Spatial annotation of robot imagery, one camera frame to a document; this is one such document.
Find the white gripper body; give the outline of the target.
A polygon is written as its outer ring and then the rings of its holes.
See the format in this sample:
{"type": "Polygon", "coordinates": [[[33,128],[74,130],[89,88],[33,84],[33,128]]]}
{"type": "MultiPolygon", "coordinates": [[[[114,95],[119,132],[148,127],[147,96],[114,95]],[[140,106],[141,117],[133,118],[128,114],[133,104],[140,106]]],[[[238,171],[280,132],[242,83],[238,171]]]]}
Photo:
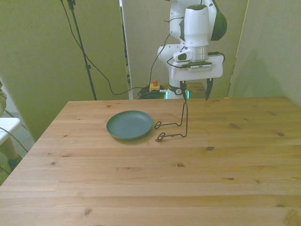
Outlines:
{"type": "Polygon", "coordinates": [[[205,65],[182,68],[187,62],[174,61],[171,66],[171,80],[191,81],[207,78],[219,78],[223,74],[223,56],[209,56],[205,65]]]}

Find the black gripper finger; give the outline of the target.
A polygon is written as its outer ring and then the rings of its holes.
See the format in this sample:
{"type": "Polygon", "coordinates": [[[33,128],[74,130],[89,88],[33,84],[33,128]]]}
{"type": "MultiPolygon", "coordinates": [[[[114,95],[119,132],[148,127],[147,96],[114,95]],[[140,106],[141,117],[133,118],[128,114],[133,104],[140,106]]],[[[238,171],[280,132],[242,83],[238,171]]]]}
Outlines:
{"type": "Polygon", "coordinates": [[[210,97],[210,93],[212,91],[212,88],[213,88],[213,83],[214,83],[214,80],[213,79],[207,79],[207,88],[206,88],[206,92],[205,92],[205,98],[206,98],[206,101],[209,99],[210,97]]]}
{"type": "Polygon", "coordinates": [[[187,94],[186,94],[187,84],[186,84],[186,81],[180,81],[180,89],[182,91],[184,101],[187,102],[187,94]]]}

